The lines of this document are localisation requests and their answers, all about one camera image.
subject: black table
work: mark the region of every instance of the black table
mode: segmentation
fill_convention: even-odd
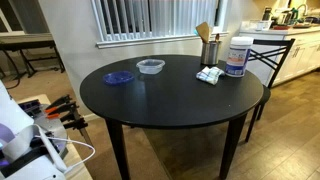
[[[137,62],[162,59],[156,75],[141,74]],[[218,67],[224,69],[220,61]],[[204,68],[200,57],[159,55],[119,61],[89,74],[81,83],[84,104],[105,118],[122,179],[130,179],[122,124],[154,129],[196,128],[229,122],[220,178],[227,177],[247,112],[262,97],[262,84],[250,72],[244,77],[224,76],[213,86],[196,79]],[[119,86],[103,83],[103,75],[127,70],[135,80]]]

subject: window blinds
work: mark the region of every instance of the window blinds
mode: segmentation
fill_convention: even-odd
[[[215,25],[218,0],[92,0],[102,41],[194,34]]]

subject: window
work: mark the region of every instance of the window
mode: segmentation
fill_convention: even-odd
[[[227,0],[92,0],[101,43],[117,44],[195,36],[206,21],[225,27]]]
[[[0,35],[24,34],[8,0],[0,0]]]

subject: tabletop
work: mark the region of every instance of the tabletop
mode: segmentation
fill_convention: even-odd
[[[144,59],[165,61],[155,75],[141,74],[136,64]],[[224,70],[225,63],[218,67]],[[126,59],[101,67],[81,83],[84,104],[95,114],[121,124],[157,129],[201,127],[236,119],[261,99],[259,79],[247,71],[244,77],[220,76],[216,85],[196,79],[205,66],[200,57],[156,55]],[[135,79],[117,86],[102,78],[116,71],[130,71]]]

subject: napkin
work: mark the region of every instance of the napkin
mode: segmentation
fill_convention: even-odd
[[[218,82],[219,76],[224,74],[224,71],[217,67],[211,69],[205,67],[202,71],[197,73],[196,77],[202,81],[215,85]]]

